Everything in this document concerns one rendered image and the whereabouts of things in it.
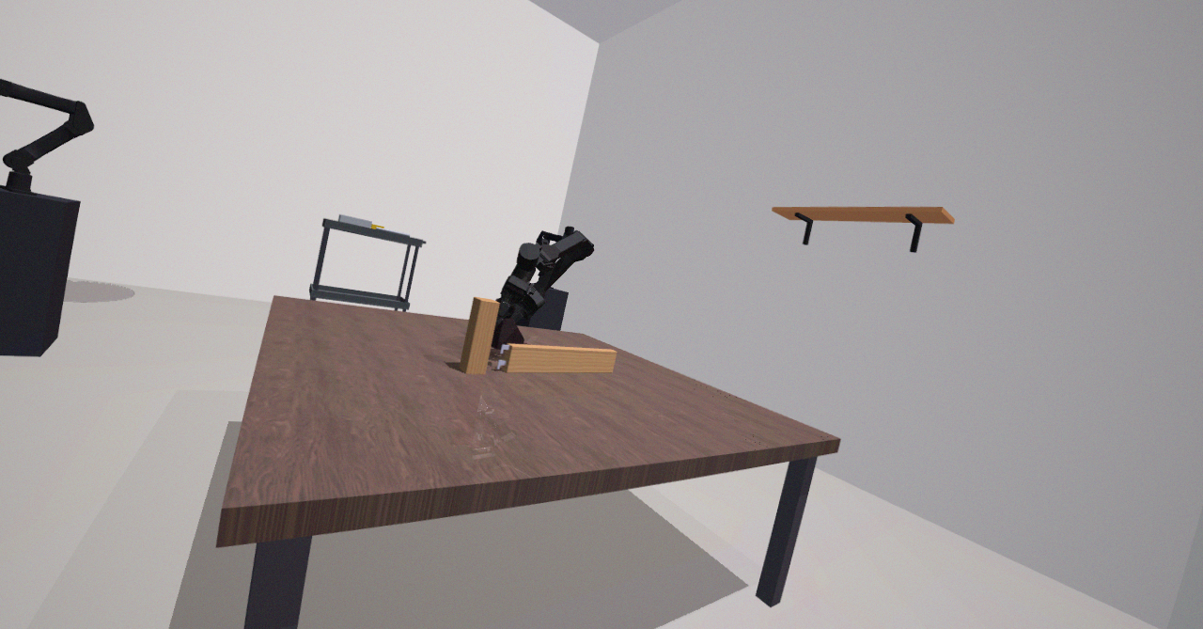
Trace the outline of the wooden post with slot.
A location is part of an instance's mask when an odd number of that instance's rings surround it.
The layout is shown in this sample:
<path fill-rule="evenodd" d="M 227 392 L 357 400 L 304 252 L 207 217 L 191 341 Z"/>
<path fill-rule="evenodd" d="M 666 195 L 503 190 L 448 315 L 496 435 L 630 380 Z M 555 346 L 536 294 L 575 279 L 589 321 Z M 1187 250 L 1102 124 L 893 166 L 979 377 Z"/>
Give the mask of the wooden post with slot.
<path fill-rule="evenodd" d="M 498 302 L 474 296 L 460 369 L 466 373 L 486 373 L 491 343 L 497 322 Z"/>

